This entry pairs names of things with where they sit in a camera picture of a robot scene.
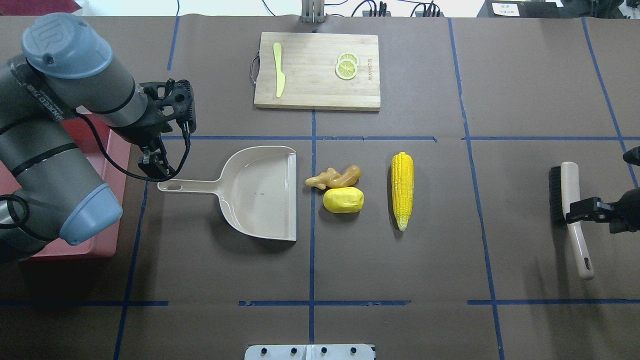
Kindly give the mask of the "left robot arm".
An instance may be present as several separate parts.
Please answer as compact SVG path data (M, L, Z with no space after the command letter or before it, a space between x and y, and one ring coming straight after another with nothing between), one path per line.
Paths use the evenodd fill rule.
M142 156L144 182L182 170L197 129L188 80L139 83L110 44L74 14L37 18L22 53L1 64L0 158L19 189L1 196L0 256L13 264L62 239L82 244L122 217L122 207L64 121L80 118L101 152L84 107Z

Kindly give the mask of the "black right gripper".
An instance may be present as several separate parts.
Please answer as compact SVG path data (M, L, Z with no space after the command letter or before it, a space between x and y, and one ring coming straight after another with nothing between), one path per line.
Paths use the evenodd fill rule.
M609 223L610 234L634 233L640 229L640 189L625 192L615 203L606 203L599 197L572 202L565 215L567 224L580 221Z

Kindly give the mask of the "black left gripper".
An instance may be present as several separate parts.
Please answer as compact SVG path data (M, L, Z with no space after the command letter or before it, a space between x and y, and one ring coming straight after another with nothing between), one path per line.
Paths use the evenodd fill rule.
M195 99L190 82L186 79L166 82L141 83L128 105L135 105L125 114L132 116L132 122L110 129L130 144L140 148L142 155L138 168L154 180L171 179L175 169L169 164L167 155L157 151L162 148L162 133L172 131L170 121L176 121L188 134L197 129Z

